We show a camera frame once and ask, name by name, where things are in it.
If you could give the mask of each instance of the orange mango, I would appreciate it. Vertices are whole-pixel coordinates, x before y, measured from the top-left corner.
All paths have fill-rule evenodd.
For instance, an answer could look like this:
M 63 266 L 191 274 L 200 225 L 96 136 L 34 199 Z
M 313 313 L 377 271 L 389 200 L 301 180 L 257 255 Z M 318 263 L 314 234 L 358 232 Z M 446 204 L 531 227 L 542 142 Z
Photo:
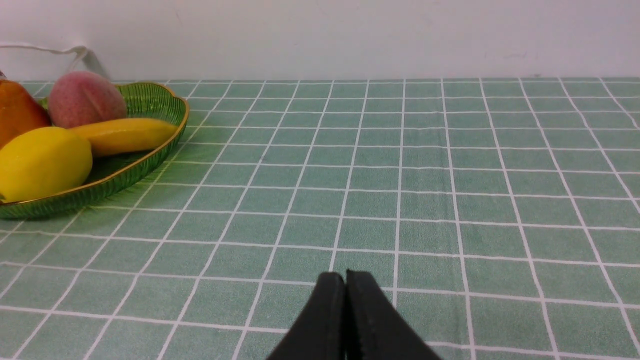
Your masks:
M 16 136 L 51 126 L 45 110 L 15 81 L 0 79 L 0 149 Z

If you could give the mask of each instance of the mango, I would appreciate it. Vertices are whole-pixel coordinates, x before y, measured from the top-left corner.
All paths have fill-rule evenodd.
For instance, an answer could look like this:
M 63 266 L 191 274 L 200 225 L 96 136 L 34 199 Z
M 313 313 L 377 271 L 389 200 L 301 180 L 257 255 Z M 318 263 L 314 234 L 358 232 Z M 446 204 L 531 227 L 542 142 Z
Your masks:
M 0 79 L 0 149 L 16 136 L 51 126 L 49 114 L 20 84 Z
M 0 149 L 0 202 L 39 199 L 75 188 L 92 167 L 87 139 L 56 126 L 28 131 Z
M 55 126 L 93 124 L 127 116 L 127 104 L 114 84 L 90 71 L 60 77 L 49 95 L 49 115 Z

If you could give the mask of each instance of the gold rim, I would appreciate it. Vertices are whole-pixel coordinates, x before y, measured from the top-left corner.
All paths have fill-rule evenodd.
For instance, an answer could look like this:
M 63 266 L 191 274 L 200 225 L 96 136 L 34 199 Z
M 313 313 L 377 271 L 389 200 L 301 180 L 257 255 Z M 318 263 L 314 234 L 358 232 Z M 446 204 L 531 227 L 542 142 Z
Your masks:
M 151 151 L 150 153 L 148 153 L 147 155 L 144 155 L 142 158 L 134 161 L 133 163 L 125 166 L 124 168 L 121 168 L 120 170 L 114 172 L 113 174 L 107 176 L 107 177 L 103 177 L 100 180 L 96 180 L 92 183 L 88 183 L 88 184 L 84 184 L 82 186 L 78 186 L 76 188 L 73 189 L 69 189 L 69 190 L 65 190 L 63 192 L 59 192 L 59 193 L 55 193 L 53 195 L 49 195 L 49 196 L 45 196 L 45 197 L 39 197 L 37 199 L 31 199 L 31 200 L 24 200 L 24 201 L 14 201 L 14 202 L 0 202 L 0 207 L 1 206 L 9 206 L 9 205 L 21 205 L 21 204 L 27 204 L 29 202 L 35 202 L 35 201 L 41 201 L 44 199 L 50 199 L 52 197 L 57 197 L 57 196 L 61 196 L 61 195 L 66 195 L 68 193 L 73 193 L 73 192 L 78 192 L 82 189 L 86 189 L 86 188 L 90 188 L 92 186 L 96 186 L 98 184 L 102 184 L 105 183 L 106 181 L 109 181 L 110 179 L 120 175 L 121 173 L 129 170 L 132 167 L 135 167 L 136 165 L 140 164 L 141 162 L 149 159 L 150 157 L 152 157 L 153 155 L 157 154 L 160 150 L 164 149 L 167 145 L 169 145 L 169 143 L 171 143 L 172 141 L 175 140 L 176 137 L 178 137 L 178 134 L 180 134 L 180 132 L 187 126 L 187 119 L 189 118 L 189 102 L 187 100 L 185 100 L 184 98 L 175 95 L 175 92 L 173 92 L 173 90 L 171 90 L 170 88 L 168 88 L 167 86 L 160 84 L 160 83 L 155 83 L 153 81 L 138 81 L 135 83 L 129 83 L 129 84 L 115 84 L 115 86 L 117 88 L 120 88 L 122 86 L 126 86 L 126 85 L 133 85 L 133 84 L 151 84 L 151 85 L 157 85 L 160 86 L 162 88 L 164 88 L 165 90 L 169 91 L 169 94 L 171 94 L 171 96 L 174 99 L 178 99 L 180 101 L 182 101 L 185 105 L 185 112 L 184 112 L 184 117 L 182 118 L 182 121 L 180 122 L 180 125 L 178 125 L 178 129 L 176 130 L 176 132 L 171 136 L 171 138 L 169 138 L 167 141 L 165 141 L 162 145 L 160 145 L 159 147 L 156 147 L 153 151 Z

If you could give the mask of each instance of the white wall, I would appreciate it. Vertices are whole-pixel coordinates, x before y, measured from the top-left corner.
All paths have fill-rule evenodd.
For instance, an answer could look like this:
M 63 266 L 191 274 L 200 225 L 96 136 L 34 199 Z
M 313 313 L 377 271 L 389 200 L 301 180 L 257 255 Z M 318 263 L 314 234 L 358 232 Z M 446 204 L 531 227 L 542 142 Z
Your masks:
M 84 44 L 115 80 L 637 76 L 639 35 L 638 0 L 0 0 L 0 42 Z

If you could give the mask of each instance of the green checkered tablecloth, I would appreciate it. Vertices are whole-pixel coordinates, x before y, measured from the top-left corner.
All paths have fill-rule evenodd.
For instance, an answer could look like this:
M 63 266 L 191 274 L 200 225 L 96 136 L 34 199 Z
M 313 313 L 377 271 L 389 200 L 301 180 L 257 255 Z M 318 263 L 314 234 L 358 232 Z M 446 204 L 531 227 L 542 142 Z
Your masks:
M 354 268 L 446 360 L 640 358 L 639 78 L 167 84 L 151 176 L 0 222 L 0 357 L 262 360 Z

